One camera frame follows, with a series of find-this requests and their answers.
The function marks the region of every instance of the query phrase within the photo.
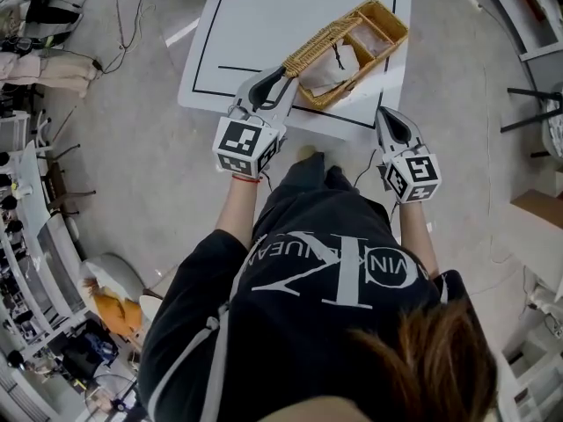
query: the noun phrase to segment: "gray floor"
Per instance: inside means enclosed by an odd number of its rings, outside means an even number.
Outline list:
[[[479,1],[499,17],[491,0]],[[120,0],[126,40],[137,2]],[[57,148],[82,145],[63,161],[68,188],[98,192],[78,203],[86,253],[122,256],[148,287],[212,230],[229,183],[216,172],[210,151],[218,115],[176,102],[193,35],[170,49],[164,42],[198,18],[204,2],[145,0],[143,39],[119,71],[95,82],[84,100],[66,91],[48,91],[46,98],[54,131],[77,107]],[[85,7],[68,47],[108,64],[119,52],[114,0],[88,0]],[[515,331],[531,324],[530,311],[521,317],[523,266],[498,242],[495,216],[519,193],[545,186],[553,165],[528,158],[541,145],[537,127],[499,133],[500,126],[535,111],[525,99],[511,98],[508,86],[529,85],[495,20],[467,0],[413,0],[400,109],[419,124],[440,159],[443,185],[425,206],[435,248],[443,270],[463,274],[487,336],[509,349]],[[274,184],[307,143],[329,152],[350,178],[369,160],[370,151],[355,145],[290,130],[270,173]],[[393,197],[375,170],[359,187],[391,208]],[[263,185],[260,205],[266,197]]]

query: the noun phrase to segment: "wicker basket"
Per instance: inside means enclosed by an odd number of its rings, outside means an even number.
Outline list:
[[[366,24],[378,38],[387,40],[391,45],[380,55],[372,55],[366,48],[349,35],[355,27]],[[406,39],[408,28],[381,2],[367,0],[318,32],[299,50],[292,54],[284,63],[287,77],[296,77],[309,67],[326,50],[343,39],[345,45],[354,48],[360,63],[360,70],[345,83],[326,94],[314,97],[301,84],[299,91],[315,108],[323,109],[338,101],[342,94],[354,89],[355,85],[380,62],[384,61]]]

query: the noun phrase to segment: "black t-shirt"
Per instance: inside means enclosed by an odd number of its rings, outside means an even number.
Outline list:
[[[219,420],[256,421],[318,396],[354,400],[374,414],[388,383],[355,348],[350,331],[391,346],[401,312],[466,296],[459,274],[433,283],[402,249],[374,204],[354,193],[304,193],[260,223],[267,237],[230,303]],[[221,230],[178,270],[145,341],[139,383],[150,394],[208,317],[228,301],[247,251]],[[157,420],[199,420],[216,334],[187,357],[157,405]]]

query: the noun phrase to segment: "brown box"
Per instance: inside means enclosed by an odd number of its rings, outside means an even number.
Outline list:
[[[563,229],[563,200],[556,199],[535,189],[530,189],[520,197],[512,200],[511,203],[515,207],[519,207]]]

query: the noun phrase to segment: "red string bracelet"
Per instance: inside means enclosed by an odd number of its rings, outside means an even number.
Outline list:
[[[256,183],[258,184],[260,182],[259,179],[254,179],[254,178],[243,178],[243,177],[239,177],[238,175],[235,175],[234,173],[232,174],[232,177],[234,179],[237,179],[239,181],[245,181],[246,183]]]

